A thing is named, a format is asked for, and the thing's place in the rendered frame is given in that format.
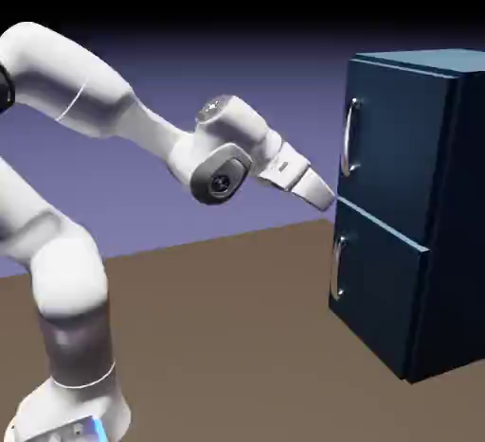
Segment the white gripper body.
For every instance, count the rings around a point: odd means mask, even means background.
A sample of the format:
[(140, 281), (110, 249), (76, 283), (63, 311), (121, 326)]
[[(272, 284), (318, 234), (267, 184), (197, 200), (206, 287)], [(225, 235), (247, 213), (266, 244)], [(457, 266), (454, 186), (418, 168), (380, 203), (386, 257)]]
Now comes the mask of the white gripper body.
[(335, 200), (332, 189), (312, 168), (303, 173), (291, 193), (319, 211), (326, 211)]

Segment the dark blue tall cabinet door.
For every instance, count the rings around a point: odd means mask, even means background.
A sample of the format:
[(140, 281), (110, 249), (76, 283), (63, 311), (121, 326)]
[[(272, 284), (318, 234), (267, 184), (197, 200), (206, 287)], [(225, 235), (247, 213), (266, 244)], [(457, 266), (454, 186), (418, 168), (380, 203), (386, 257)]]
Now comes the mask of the dark blue tall cabinet door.
[(451, 71), (350, 60), (346, 105), (357, 97), (352, 120), (349, 177), (338, 195), (422, 247), (428, 246), (429, 208), (440, 142), (459, 85)]

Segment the dark blue short cabinet door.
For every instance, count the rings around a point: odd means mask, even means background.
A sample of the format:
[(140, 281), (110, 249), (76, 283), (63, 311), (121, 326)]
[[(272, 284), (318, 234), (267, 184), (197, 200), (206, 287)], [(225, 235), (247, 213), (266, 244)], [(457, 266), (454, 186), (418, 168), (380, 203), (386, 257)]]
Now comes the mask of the dark blue short cabinet door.
[(329, 307), (400, 379), (406, 377), (416, 302), (429, 250), (364, 210), (340, 200), (333, 242), (345, 236), (338, 284)]

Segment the dark blue cabinet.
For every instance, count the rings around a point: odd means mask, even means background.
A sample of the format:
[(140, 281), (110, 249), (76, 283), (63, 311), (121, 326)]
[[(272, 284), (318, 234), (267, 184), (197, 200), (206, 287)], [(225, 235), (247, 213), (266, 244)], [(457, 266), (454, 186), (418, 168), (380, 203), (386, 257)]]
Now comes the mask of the dark blue cabinet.
[(459, 78), (440, 142), (428, 217), (429, 255), (402, 379), (419, 382), (485, 360), (485, 51), (407, 50), (355, 57), (451, 71)]

